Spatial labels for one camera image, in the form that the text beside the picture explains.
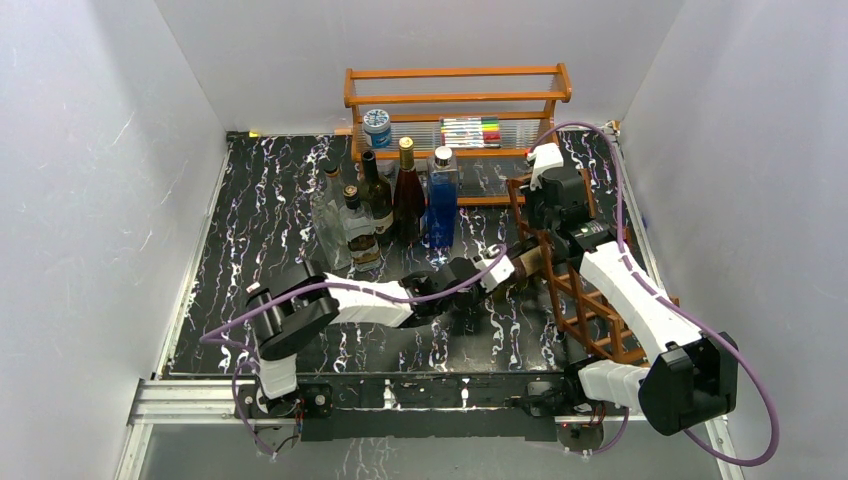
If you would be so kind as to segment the silver capped wine bottle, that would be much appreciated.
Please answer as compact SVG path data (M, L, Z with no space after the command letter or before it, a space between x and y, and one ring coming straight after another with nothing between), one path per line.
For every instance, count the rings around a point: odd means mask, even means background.
M550 256L541 246L510 253L509 259L513 267L510 278L514 282L526 281L535 275L543 275L551 266Z

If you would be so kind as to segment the blue glass bottle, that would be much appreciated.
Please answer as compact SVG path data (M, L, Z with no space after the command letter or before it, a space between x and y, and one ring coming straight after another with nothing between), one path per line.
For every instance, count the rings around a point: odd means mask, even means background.
M453 245L458 214L459 170L456 155L448 146L434 150L428 163L427 226L431 247Z

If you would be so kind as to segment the gold foil wine bottle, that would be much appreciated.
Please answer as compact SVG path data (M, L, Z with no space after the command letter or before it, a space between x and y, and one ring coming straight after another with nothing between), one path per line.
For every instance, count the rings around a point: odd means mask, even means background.
M394 193L395 227L400 241L413 244L421 237L425 195L416 170L413 139L402 137L398 145L400 170Z

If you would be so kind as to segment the dark bottle rack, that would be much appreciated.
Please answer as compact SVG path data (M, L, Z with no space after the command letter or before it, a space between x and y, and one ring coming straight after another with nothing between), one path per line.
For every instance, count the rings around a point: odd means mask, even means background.
M381 256L373 215L356 186L344 187L340 215L354 269L365 272L378 268Z

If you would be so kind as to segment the dark green wine bottle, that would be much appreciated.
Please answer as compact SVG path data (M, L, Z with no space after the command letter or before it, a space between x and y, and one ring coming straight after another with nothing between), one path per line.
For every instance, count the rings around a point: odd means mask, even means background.
M389 244L394 234L393 196L389 181L377 168L376 155L366 150L361 155L362 178L359 195L371 209L378 242Z

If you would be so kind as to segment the clear glass bottle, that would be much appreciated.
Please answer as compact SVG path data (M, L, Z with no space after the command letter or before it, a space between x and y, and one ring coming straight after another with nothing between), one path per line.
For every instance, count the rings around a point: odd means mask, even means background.
M341 176L339 164L336 162L326 163L323 167L325 174L325 197L328 205L336 210L346 206L344 189L345 182Z

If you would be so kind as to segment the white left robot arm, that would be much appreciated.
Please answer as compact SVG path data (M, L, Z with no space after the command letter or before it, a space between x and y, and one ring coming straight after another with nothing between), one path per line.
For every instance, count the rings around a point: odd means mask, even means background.
M294 411L297 355L327 326L415 328L482 302L514 272L508 257L494 254L454 258L436 271L389 282L345 279L306 262L278 282L253 283L247 288L247 307L263 309L250 320L258 347L260 403L275 416Z

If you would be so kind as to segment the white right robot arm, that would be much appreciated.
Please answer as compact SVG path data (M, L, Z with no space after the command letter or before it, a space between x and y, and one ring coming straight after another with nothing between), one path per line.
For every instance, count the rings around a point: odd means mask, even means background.
M647 367L616 356L587 363L563 387L565 405L590 413L601 401L642 413L670 436L732 412L738 366L725 332L708 335L674 312L674 303L645 277L615 227L598 220L584 173L555 166L523 185L529 226L551 266L556 292L574 294L596 316L624 323L639 342Z

